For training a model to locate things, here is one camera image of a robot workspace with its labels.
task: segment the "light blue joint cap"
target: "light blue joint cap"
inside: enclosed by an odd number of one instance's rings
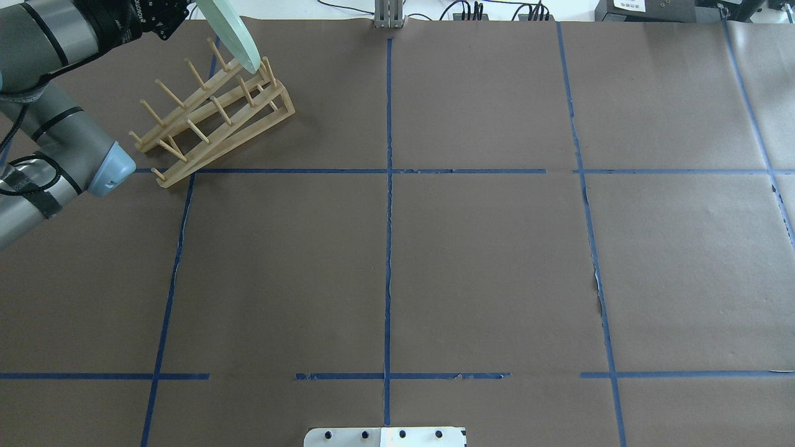
[[[88,186],[88,192],[97,197],[105,197],[110,191],[119,186],[131,173],[135,172],[135,161],[124,152],[118,142],[114,142],[111,150],[107,151],[105,160],[94,175],[94,180]]]

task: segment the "metal bracket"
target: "metal bracket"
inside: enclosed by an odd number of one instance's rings
[[[466,447],[467,431],[459,427],[386,427],[313,429],[304,447]]]
[[[403,28],[403,0],[375,0],[376,28]]]

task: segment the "sticker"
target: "sticker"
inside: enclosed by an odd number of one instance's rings
[[[646,12],[646,0],[613,0],[613,6],[627,11]]]

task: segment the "wooden frame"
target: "wooden frame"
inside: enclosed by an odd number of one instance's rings
[[[160,80],[155,80],[163,92],[174,100],[177,107],[165,118],[161,118],[142,99],[141,105],[152,115],[157,124],[143,137],[138,137],[133,131],[130,132],[135,138],[136,149],[141,152],[146,153],[155,147],[161,147],[177,158],[176,163],[164,173],[152,168],[152,172],[157,175],[157,183],[163,188],[174,185],[295,113],[293,101],[284,84],[273,74],[267,57],[262,58],[254,77],[244,80],[239,75],[242,65],[235,59],[227,63],[221,57],[215,42],[212,39],[207,39],[207,42],[218,63],[221,64],[221,69],[212,78],[204,81],[191,61],[185,59],[185,63],[199,83],[199,88],[183,101]],[[224,84],[235,78],[238,81],[237,87],[215,96]],[[224,107],[242,98],[246,99],[247,105],[232,116],[228,115]],[[274,102],[276,98],[281,98],[282,106],[279,107]],[[258,112],[266,108],[269,108],[270,112],[265,117],[249,122]],[[223,118],[223,123],[210,134],[205,134],[196,126],[198,122],[215,114]],[[183,152],[177,147],[174,137],[188,129],[201,138],[201,141],[188,152]]]

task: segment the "light green plate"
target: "light green plate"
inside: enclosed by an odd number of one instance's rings
[[[260,63],[257,45],[229,0],[196,0],[196,5],[232,56],[255,73]]]

